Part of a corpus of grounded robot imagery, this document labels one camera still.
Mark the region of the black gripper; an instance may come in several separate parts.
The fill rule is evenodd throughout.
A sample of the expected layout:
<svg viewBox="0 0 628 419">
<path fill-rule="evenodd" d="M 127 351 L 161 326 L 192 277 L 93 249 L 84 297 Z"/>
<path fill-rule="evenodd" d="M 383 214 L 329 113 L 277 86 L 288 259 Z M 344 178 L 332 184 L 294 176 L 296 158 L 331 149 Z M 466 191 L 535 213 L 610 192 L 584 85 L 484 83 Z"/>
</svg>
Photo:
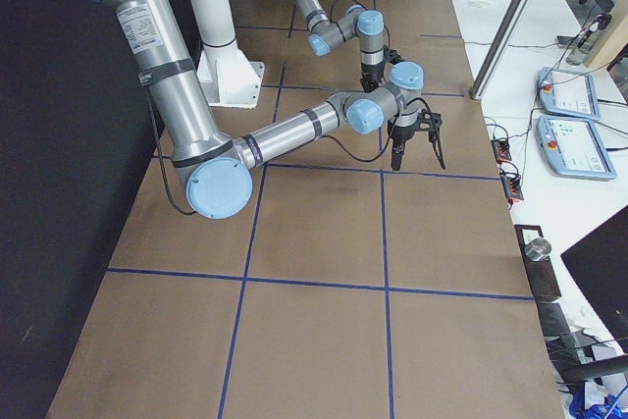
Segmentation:
<svg viewBox="0 0 628 419">
<path fill-rule="evenodd" d="M 386 64 L 398 64 L 402 57 L 396 50 L 381 48 L 376 52 L 360 52 L 361 79 L 360 83 L 365 92 L 371 92 L 378 88 L 384 77 Z"/>
<path fill-rule="evenodd" d="M 416 112 L 411 115 L 401 115 L 388 125 L 388 134 L 392 139 L 391 169 L 400 170 L 405 153 L 405 143 L 416 132 L 426 131 L 429 142 L 432 144 L 435 157 L 440 167 L 445 170 L 445 157 L 442 148 L 440 127 L 443 123 L 441 115 L 436 112 Z"/>
</svg>

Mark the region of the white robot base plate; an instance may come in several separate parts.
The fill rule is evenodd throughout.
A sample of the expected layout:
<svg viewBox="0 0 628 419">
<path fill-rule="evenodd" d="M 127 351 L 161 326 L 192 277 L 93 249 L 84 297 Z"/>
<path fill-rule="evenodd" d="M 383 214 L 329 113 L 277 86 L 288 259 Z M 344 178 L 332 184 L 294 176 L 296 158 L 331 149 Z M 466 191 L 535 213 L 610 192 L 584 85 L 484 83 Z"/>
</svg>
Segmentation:
<svg viewBox="0 0 628 419">
<path fill-rule="evenodd" d="M 190 0 L 203 52 L 197 76 L 210 105 L 252 109 L 257 105 L 264 65 L 239 49 L 229 0 Z"/>
</svg>

